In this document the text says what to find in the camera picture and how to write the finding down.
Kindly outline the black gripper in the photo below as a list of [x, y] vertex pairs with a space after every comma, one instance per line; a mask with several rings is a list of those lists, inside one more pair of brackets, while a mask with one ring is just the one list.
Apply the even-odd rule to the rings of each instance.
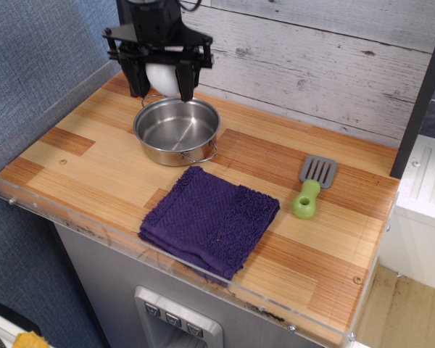
[[[146, 63], [176, 65], [181, 100], [194, 97], [201, 67], [211, 68], [212, 37], [188, 28], [178, 1], [127, 1], [132, 23], [105, 28], [110, 59], [120, 63], [131, 96], [145, 97], [150, 90]], [[128, 57], [120, 58], [121, 41], [130, 43]]]

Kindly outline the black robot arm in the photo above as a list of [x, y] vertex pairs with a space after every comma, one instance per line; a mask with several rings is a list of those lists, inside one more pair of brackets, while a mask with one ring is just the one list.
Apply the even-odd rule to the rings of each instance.
[[118, 62], [132, 96], [145, 97], [153, 86], [147, 77], [149, 63], [173, 67], [178, 92], [192, 100], [202, 68], [212, 68], [213, 38], [187, 27], [186, 9], [179, 1], [118, 1], [120, 25], [105, 28], [110, 59]]

